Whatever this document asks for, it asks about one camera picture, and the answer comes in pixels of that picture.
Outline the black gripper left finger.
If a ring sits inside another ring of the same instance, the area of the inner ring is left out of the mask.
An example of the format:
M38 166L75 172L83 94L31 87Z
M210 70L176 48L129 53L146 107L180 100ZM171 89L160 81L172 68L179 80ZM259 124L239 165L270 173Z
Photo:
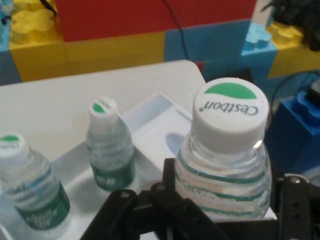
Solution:
M164 161L162 180L137 194L112 192L84 234L83 240L138 240L154 232L161 240L212 240L213 222L174 189L174 158Z

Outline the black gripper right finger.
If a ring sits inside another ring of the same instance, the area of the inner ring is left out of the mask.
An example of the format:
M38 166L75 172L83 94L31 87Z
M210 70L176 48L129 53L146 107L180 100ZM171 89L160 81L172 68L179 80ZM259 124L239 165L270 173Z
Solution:
M320 238L320 187L303 175L286 173L276 182L280 240Z

